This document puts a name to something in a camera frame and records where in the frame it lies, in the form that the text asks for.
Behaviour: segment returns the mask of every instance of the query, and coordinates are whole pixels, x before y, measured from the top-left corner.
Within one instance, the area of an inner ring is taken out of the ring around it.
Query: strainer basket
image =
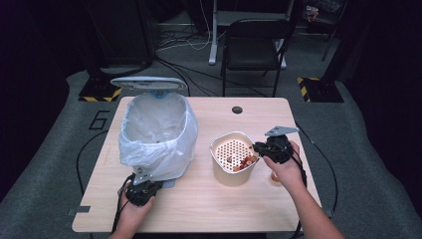
[[[216,179],[226,186],[239,186],[248,181],[259,159],[252,141],[242,132],[232,131],[215,139],[211,145]]]

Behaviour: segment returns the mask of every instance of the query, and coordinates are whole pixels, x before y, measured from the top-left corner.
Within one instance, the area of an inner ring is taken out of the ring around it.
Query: trash bin lid
[[[144,92],[153,91],[178,91],[187,88],[186,83],[177,78],[162,77],[122,77],[111,80],[117,87],[142,90]]]

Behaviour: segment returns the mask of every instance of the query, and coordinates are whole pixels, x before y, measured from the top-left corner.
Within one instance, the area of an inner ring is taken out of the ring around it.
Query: light wood tabletop
[[[118,135],[127,104],[121,99],[105,143],[77,213],[76,232],[110,232],[117,207],[117,191],[132,174],[119,161]],[[281,98],[187,98],[198,119],[194,158],[172,188],[160,189],[154,206],[138,232],[277,232],[295,231],[299,217],[286,189],[275,183],[264,160],[255,165],[249,180],[228,187],[213,173],[210,144],[221,135],[241,131],[252,141],[266,141],[264,133],[276,125],[295,127],[289,103]],[[232,107],[241,107],[234,114]],[[307,157],[297,132],[287,134],[301,148],[308,190],[320,205]]]

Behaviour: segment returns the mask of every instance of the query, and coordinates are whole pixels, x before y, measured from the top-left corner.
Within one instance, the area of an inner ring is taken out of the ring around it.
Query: white trash bag
[[[120,162],[161,181],[183,175],[193,159],[198,122],[186,98],[137,96],[127,106],[118,139]]]

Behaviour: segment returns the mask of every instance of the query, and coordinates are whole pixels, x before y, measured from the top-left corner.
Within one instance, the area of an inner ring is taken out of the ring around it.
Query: person's right arm
[[[300,160],[297,155],[298,145],[292,141],[291,144],[295,150],[294,158]],[[274,163],[267,156],[263,159],[292,196],[306,238],[344,238],[308,192],[302,181],[301,171],[292,159],[283,164]]]

